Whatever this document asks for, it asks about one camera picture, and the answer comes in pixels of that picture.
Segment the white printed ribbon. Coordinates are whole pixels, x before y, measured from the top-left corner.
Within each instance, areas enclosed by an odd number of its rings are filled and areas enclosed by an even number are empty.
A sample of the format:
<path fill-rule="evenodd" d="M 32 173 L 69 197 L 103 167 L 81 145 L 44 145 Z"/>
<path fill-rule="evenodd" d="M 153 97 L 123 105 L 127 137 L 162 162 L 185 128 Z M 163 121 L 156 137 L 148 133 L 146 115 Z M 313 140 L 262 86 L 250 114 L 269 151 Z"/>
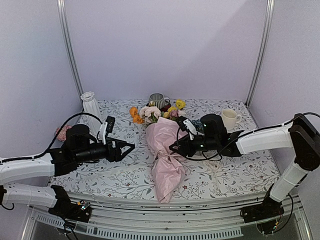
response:
<path fill-rule="evenodd" d="M 213 184 L 213 191 L 217 196 L 221 196 L 220 184 L 218 181 L 218 172 L 221 170 L 222 166 L 219 161 L 205 160 L 203 165 L 207 167 L 209 171 L 209 176 Z"/>

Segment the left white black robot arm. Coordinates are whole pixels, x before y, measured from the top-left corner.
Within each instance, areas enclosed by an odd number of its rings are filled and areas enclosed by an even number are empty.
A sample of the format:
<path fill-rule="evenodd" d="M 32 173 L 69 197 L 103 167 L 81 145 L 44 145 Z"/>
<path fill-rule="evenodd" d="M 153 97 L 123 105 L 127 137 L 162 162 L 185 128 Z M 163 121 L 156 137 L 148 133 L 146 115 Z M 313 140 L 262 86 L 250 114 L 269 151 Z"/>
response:
<path fill-rule="evenodd" d="M 43 156 L 0 161 L 0 202 L 6 204 L 38 205 L 55 209 L 63 216 L 74 213 L 74 205 L 63 187 L 39 187 L 20 184 L 19 180 L 35 177 L 58 177 L 75 171 L 80 165 L 122 161 L 135 145 L 124 140 L 105 137 L 98 141 L 89 127 L 76 124 L 66 131 L 61 147 L 49 149 Z"/>

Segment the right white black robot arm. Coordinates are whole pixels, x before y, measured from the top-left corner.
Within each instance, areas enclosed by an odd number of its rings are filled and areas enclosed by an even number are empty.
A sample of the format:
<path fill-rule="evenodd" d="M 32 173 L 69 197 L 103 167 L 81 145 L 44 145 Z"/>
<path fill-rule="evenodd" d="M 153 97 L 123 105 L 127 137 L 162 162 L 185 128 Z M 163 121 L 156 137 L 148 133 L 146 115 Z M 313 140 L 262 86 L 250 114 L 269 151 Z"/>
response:
<path fill-rule="evenodd" d="M 293 119 L 274 126 L 249 132 L 228 133 L 221 116 L 207 114 L 200 119 L 203 134 L 198 134 L 192 122 L 183 117 L 178 130 L 187 134 L 178 138 L 169 149 L 180 156 L 191 159 L 196 152 L 216 151 L 218 156 L 240 157 L 252 152 L 292 148 L 295 157 L 281 177 L 268 190 L 266 201 L 259 206 L 262 218 L 269 218 L 278 210 L 290 191 L 309 172 L 320 166 L 320 134 L 305 113 L 298 113 Z"/>

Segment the mixed flower bouquet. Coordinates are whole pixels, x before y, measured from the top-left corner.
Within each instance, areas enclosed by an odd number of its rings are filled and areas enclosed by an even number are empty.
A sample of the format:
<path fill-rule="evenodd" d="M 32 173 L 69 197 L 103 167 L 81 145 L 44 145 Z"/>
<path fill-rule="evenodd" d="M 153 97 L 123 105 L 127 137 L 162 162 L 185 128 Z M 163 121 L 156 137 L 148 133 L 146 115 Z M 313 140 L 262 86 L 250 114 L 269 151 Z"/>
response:
<path fill-rule="evenodd" d="M 175 101 L 174 105 L 171 105 L 167 112 L 161 112 L 161 109 L 154 106 L 152 102 L 149 102 L 140 110 L 138 110 L 137 107 L 132 106 L 129 109 L 129 114 L 134 123 L 148 126 L 157 123 L 160 117 L 177 121 L 179 117 L 184 117 L 186 115 L 184 112 L 185 107 L 186 102 L 182 99 L 178 99 Z"/>

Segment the pink wrapping paper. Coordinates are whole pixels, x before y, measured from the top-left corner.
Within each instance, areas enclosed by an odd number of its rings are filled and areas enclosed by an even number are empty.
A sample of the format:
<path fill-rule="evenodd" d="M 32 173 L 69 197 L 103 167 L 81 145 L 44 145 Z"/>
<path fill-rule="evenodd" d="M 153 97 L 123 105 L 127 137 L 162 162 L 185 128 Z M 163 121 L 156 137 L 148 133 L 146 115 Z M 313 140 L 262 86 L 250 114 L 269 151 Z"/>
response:
<path fill-rule="evenodd" d="M 185 131 L 178 132 L 178 129 L 177 122 L 164 117 L 146 128 L 146 141 L 154 157 L 151 173 L 155 183 L 155 195 L 160 204 L 170 202 L 173 192 L 186 174 L 180 163 L 185 158 L 169 149 L 176 140 L 187 135 Z"/>

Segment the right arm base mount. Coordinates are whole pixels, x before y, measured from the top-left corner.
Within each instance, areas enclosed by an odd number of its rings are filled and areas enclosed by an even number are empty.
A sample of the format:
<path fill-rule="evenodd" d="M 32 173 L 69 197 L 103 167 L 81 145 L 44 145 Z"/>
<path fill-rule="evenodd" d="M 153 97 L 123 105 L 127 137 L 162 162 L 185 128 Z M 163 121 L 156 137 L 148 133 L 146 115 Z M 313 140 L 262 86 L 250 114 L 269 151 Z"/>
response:
<path fill-rule="evenodd" d="M 283 215 L 284 212 L 284 208 L 279 202 L 262 202 L 260 204 L 245 206 L 241 208 L 240 216 L 243 218 L 245 223 L 251 223 L 277 217 Z"/>

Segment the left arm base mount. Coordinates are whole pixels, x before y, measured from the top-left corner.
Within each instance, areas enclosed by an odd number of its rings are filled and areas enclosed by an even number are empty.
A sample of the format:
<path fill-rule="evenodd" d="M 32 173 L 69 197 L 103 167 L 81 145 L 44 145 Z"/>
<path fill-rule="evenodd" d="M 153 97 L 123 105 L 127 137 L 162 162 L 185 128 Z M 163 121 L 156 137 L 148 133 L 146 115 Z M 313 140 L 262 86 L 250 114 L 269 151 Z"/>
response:
<path fill-rule="evenodd" d="M 62 219 L 88 223 L 92 208 L 88 201 L 80 200 L 77 203 L 72 203 L 69 200 L 59 199 L 54 207 L 48 209 L 48 213 Z"/>

